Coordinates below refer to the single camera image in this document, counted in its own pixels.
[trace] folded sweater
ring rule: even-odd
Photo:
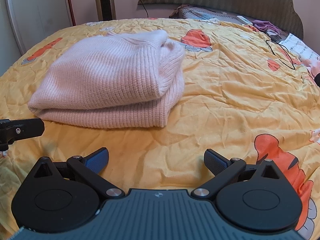
[[[163,30],[85,38],[50,66],[28,107],[85,127],[163,127],[183,92],[183,56]]]

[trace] round black disc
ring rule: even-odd
[[[301,200],[292,186],[279,179],[237,182],[217,195],[220,213],[233,224],[256,232],[294,228],[300,217]]]
[[[12,200],[18,226],[37,232],[64,232],[86,223],[99,208],[99,197],[91,187],[65,179],[50,183],[42,179],[22,184]]]

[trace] power cord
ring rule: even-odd
[[[147,18],[149,18],[148,11],[147,11],[147,9],[145,8],[145,6],[144,6],[143,2],[142,2],[141,0],[139,0],[139,1],[140,1],[140,3],[142,4],[142,6],[144,7],[144,9],[145,9],[145,11],[146,11],[146,13],[147,13]]]
[[[275,56],[276,56],[276,54],[273,52],[273,50],[272,50],[272,48],[271,48],[271,46],[270,46],[270,44],[269,44],[268,42],[272,42],[272,43],[274,43],[274,44],[280,45],[280,47],[283,47],[283,48],[285,48],[287,51],[289,51],[289,50],[288,50],[284,45],[282,45],[282,44],[276,43],[276,42],[274,42],[274,41],[266,41],[266,44],[269,46],[269,48],[271,49],[273,55],[275,55]],[[278,58],[278,59],[279,59],[283,64],[285,64],[288,68],[290,68],[290,69],[292,69],[292,70],[296,70],[296,68],[295,68],[295,66],[294,66],[294,64],[293,64],[292,58],[290,57],[290,55],[288,54],[288,52],[285,51],[285,49],[284,49],[284,52],[285,52],[285,53],[287,54],[287,56],[290,58],[292,67],[288,66],[288,65],[287,65],[286,63],[284,63],[281,59],[279,59],[279,58]]]

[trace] yellow bedspread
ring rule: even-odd
[[[306,238],[312,232],[312,239],[319,237],[320,89],[304,66],[287,67],[282,62],[291,63],[283,51],[271,45],[274,56],[265,43],[268,37],[247,26],[132,19],[58,31],[30,49],[0,78],[0,119],[34,117],[28,100],[50,64],[75,42],[110,30],[156,29],[167,31],[186,49],[182,64],[185,90],[168,125],[163,129],[99,130],[45,122],[41,137],[15,142],[8,157],[0,159],[1,238],[18,229],[11,200],[39,157],[65,161],[100,147],[107,147],[110,154],[101,176],[125,191],[199,186],[212,177],[203,163],[207,148],[250,164],[268,154],[303,202],[297,229]]]

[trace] purple cloth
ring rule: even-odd
[[[278,34],[280,34],[280,32],[281,32],[281,30],[277,26],[274,26],[271,22],[254,20],[254,21],[252,21],[252,23],[261,32],[266,33],[267,30],[275,31]]]

